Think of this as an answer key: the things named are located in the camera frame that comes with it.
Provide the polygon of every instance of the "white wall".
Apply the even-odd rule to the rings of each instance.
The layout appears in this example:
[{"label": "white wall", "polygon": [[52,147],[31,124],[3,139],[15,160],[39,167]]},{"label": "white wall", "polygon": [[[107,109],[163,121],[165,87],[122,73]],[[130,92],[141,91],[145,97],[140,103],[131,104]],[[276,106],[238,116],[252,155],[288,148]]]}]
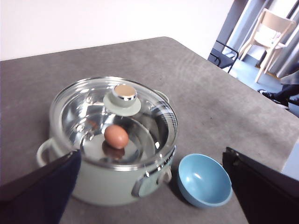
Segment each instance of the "white wall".
[{"label": "white wall", "polygon": [[207,58],[233,0],[2,0],[1,60],[158,36]]}]

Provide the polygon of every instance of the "pot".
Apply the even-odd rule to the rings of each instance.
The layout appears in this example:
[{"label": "pot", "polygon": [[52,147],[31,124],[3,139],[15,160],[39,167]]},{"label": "pot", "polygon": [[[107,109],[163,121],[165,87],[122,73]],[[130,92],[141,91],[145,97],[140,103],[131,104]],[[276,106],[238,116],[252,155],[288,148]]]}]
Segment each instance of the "pot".
[{"label": "pot", "polygon": [[[123,149],[105,141],[111,124],[128,133]],[[36,157],[43,166],[44,151],[53,161],[80,150],[82,162],[72,194],[91,204],[121,205],[170,181],[177,134],[176,115],[163,93],[119,77],[89,78],[56,96],[50,107],[50,138]]]}]

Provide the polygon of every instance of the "egg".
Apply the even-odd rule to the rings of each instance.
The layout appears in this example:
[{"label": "egg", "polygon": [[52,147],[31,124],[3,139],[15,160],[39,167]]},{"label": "egg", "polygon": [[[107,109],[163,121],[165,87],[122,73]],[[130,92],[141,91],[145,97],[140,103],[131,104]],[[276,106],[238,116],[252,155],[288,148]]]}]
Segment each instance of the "egg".
[{"label": "egg", "polygon": [[129,136],[125,129],[119,125],[110,125],[105,129],[106,142],[117,149],[123,149],[129,142]]}]

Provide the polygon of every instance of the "table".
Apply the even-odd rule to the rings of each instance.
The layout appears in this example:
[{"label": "table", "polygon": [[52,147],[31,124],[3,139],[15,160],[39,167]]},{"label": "table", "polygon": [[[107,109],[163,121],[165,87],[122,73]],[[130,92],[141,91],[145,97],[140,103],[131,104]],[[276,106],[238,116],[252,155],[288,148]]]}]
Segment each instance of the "table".
[{"label": "table", "polygon": [[[118,76],[163,91],[179,122],[172,172],[187,154],[221,162],[230,146],[281,170],[299,136],[299,119],[278,108],[179,42],[159,37],[1,62],[1,184],[37,168],[35,154],[48,138],[51,101],[65,86],[86,78]],[[136,203],[98,207],[71,198],[62,224],[247,223],[235,197],[201,210],[175,183]]]}]

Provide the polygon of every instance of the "pot lid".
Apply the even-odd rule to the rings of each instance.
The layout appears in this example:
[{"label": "pot lid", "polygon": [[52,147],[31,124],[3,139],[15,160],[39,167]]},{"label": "pot lid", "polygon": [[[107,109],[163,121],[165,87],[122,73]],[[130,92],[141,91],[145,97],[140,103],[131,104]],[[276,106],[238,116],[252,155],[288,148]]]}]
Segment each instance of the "pot lid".
[{"label": "pot lid", "polygon": [[[178,134],[165,95],[119,77],[83,79],[62,90],[51,105],[50,128],[59,150],[81,150],[83,160],[119,170],[165,159]],[[119,147],[122,134],[128,141]]]}]

